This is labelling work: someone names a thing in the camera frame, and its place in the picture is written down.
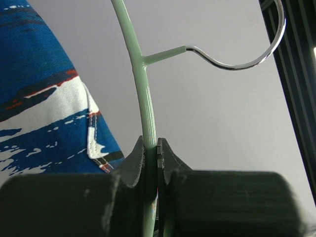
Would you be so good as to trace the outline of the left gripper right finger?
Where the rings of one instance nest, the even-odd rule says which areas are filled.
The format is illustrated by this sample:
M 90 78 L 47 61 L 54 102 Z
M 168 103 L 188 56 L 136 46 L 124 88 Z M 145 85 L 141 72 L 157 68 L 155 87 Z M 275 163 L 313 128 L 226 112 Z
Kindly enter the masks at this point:
M 264 171 L 193 170 L 166 139 L 157 145 L 161 237 L 304 237 L 289 183 Z

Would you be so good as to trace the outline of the mint green hanger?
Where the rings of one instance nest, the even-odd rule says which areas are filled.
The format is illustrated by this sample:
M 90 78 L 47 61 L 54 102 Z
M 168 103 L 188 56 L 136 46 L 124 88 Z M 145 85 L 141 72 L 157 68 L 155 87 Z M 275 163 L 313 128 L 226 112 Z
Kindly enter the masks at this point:
M 271 45 L 262 55 L 251 62 L 239 65 L 230 65 L 217 61 L 216 59 L 210 57 L 202 49 L 191 45 L 185 45 L 149 56 L 144 56 L 141 52 L 132 21 L 129 17 L 124 2 L 122 0 L 112 1 L 112 5 L 117 15 L 118 22 L 124 37 L 126 48 L 128 50 L 141 116 L 143 141 L 145 147 L 145 190 L 142 218 L 142 235 L 144 237 L 151 237 L 154 234 L 154 224 L 157 209 L 156 205 L 160 203 L 160 199 L 157 197 L 157 194 L 161 193 L 158 190 L 157 178 L 158 159 L 156 152 L 158 140 L 156 135 L 153 104 L 147 77 L 147 67 L 150 64 L 177 56 L 187 51 L 196 53 L 206 62 L 223 70 L 240 71 L 255 67 L 272 55 L 284 35 L 286 27 L 284 7 L 280 0 L 276 0 L 275 4 L 278 13 L 278 28 Z

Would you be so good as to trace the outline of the blue patterned garment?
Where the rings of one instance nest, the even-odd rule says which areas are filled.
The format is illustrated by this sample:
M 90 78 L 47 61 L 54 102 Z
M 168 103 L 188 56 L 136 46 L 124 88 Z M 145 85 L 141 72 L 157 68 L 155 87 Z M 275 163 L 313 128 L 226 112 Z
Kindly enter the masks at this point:
M 124 160 L 63 47 L 25 0 L 0 3 L 0 175 L 109 173 Z

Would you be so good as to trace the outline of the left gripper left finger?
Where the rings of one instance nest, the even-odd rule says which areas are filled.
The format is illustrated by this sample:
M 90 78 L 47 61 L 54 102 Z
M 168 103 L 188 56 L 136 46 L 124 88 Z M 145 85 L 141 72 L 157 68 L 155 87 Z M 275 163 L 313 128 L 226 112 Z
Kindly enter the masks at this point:
M 0 189 L 3 237 L 141 237 L 143 139 L 109 174 L 25 174 Z

